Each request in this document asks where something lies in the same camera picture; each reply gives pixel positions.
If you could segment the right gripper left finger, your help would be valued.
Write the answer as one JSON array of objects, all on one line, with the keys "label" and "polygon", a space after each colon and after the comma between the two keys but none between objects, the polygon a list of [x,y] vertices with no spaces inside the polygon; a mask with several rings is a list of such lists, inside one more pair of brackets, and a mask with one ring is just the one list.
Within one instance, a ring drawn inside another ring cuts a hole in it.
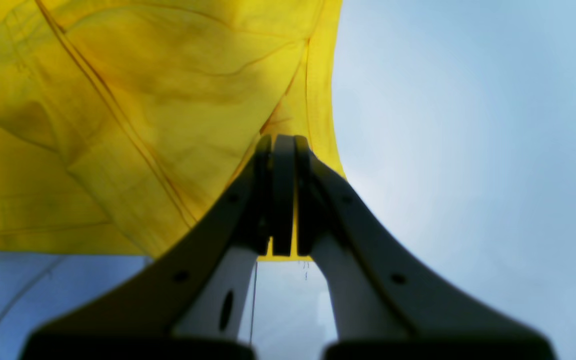
[{"label": "right gripper left finger", "polygon": [[253,360],[237,340],[252,270],[291,251],[295,138],[264,136],[244,171],[174,248],[32,334],[23,360]]}]

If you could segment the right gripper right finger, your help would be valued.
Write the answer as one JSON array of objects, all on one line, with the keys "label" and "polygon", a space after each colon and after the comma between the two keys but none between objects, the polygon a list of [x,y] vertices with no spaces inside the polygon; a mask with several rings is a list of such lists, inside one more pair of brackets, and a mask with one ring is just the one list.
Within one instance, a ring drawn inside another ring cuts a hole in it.
[{"label": "right gripper right finger", "polygon": [[295,137],[298,252],[327,281],[338,340],[325,360],[554,360],[550,342],[411,254]]}]

